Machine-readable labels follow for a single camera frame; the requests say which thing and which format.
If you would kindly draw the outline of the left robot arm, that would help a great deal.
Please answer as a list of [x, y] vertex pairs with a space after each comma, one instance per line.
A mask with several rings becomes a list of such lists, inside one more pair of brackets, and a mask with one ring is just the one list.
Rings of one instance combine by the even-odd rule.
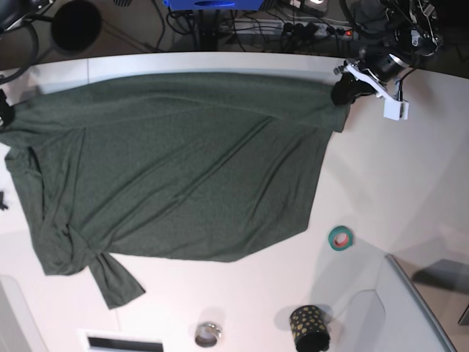
[[407, 77], [403, 71], [412, 73], [443, 44], [435, 6], [430, 1], [376, 1], [385, 13], [386, 23], [382, 30], [369, 32], [355, 21], [346, 1], [339, 4], [352, 30], [372, 44], [334, 69], [341, 79], [331, 92], [333, 104], [346, 106], [370, 95], [383, 98], [390, 81], [395, 82], [396, 92], [386, 100], [403, 104], [403, 82]]

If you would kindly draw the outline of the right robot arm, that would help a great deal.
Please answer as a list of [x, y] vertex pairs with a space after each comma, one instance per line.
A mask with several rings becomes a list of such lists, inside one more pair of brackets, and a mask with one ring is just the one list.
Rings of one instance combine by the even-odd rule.
[[49, 21], [44, 14], [55, 1], [1, 1], [1, 36], [25, 29], [32, 42], [31, 52], [25, 63], [10, 76], [1, 76], [1, 85], [22, 76], [33, 64], [39, 53], [39, 37], [33, 21]]

